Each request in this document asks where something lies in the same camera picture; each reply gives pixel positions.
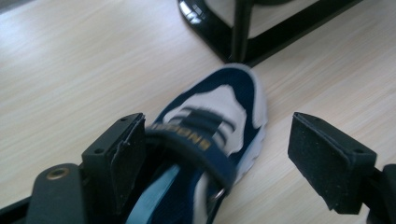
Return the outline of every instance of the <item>screw hole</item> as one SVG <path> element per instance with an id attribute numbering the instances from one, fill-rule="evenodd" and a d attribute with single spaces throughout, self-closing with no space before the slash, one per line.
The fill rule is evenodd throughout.
<path id="1" fill-rule="evenodd" d="M 101 154 L 101 153 L 103 153 L 105 150 L 104 149 L 102 149 L 102 148 L 97 148 L 95 151 L 94 151 L 94 153 L 95 154 Z"/>
<path id="2" fill-rule="evenodd" d="M 355 148 L 355 149 L 353 149 L 353 151 L 354 151 L 355 153 L 364 153 L 364 151 L 361 150 L 360 148 Z"/>
<path id="3" fill-rule="evenodd" d="M 51 170 L 47 174 L 47 179 L 48 180 L 60 179 L 68 174 L 69 174 L 69 169 L 61 167 L 61 168 L 57 168 L 55 170 Z"/>

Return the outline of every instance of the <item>light blue shoe lining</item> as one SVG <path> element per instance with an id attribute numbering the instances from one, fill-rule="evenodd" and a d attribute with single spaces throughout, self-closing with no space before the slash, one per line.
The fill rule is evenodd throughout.
<path id="1" fill-rule="evenodd" d="M 127 224 L 149 223 L 152 213 L 174 182 L 179 170 L 180 167 L 177 165 L 171 166 L 143 192 L 131 214 L 128 216 Z"/>

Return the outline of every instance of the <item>light wood grain surface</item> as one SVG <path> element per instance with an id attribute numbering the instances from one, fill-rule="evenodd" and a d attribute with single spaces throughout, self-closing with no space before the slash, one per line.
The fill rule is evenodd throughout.
<path id="1" fill-rule="evenodd" d="M 259 18 L 253 25 L 268 26 Z M 377 152 L 378 169 L 395 163 L 395 21 L 394 0 L 363 0 L 253 68 L 267 94 L 267 136 L 216 223 L 365 222 L 365 207 L 328 211 L 288 159 L 291 116 L 350 134 Z M 1 14 L 0 208 L 30 195 L 41 171 L 81 163 L 115 120 L 143 112 L 151 123 L 222 65 L 173 0 L 35 0 Z"/>

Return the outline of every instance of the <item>velcro strap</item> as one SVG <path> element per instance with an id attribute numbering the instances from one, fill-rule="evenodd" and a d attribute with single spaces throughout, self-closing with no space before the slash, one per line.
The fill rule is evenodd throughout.
<path id="1" fill-rule="evenodd" d="M 210 136 L 177 124 L 154 123 L 146 128 L 148 144 L 160 145 L 205 170 L 228 194 L 236 170 Z"/>

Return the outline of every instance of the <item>blue and white sneaker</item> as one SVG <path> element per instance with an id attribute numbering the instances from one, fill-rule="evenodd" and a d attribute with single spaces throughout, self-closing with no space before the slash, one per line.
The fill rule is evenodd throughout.
<path id="1" fill-rule="evenodd" d="M 165 159 L 127 223 L 212 223 L 259 155 L 266 122 L 262 85 L 242 64 L 184 91 L 146 129 L 148 147 Z"/>

